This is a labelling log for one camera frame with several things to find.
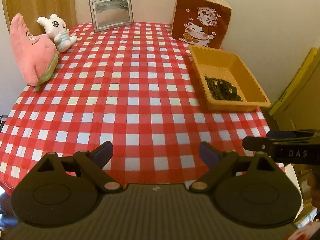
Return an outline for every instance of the plush toy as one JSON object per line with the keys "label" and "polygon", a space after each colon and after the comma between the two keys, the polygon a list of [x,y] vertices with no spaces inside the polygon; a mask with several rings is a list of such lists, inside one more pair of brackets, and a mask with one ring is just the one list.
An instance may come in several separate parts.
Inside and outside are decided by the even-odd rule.
{"label": "plush toy", "polygon": [[319,239],[318,237],[315,237],[319,230],[319,221],[310,222],[309,224],[295,231],[293,235],[291,235],[289,238],[286,238],[285,240],[309,240],[312,238],[312,236],[312,239]]}
{"label": "plush toy", "polygon": [[69,36],[66,23],[56,14],[52,14],[50,19],[39,17],[38,23],[44,27],[45,33],[54,41],[59,52],[65,52],[77,41],[77,36]]}
{"label": "plush toy", "polygon": [[58,52],[47,34],[33,36],[21,14],[10,25],[13,54],[24,80],[31,86],[48,81],[58,64]]}

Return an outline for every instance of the orange plastic tray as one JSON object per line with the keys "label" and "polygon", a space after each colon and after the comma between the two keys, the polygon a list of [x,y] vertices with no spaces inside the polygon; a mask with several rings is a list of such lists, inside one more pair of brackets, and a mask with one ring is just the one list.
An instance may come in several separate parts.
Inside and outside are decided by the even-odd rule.
{"label": "orange plastic tray", "polygon": [[[255,110],[257,106],[270,107],[267,95],[238,55],[220,49],[194,45],[189,45],[189,49],[193,57],[193,67],[210,111],[249,112]],[[215,100],[204,76],[230,82],[238,89],[238,95],[243,101]]]}

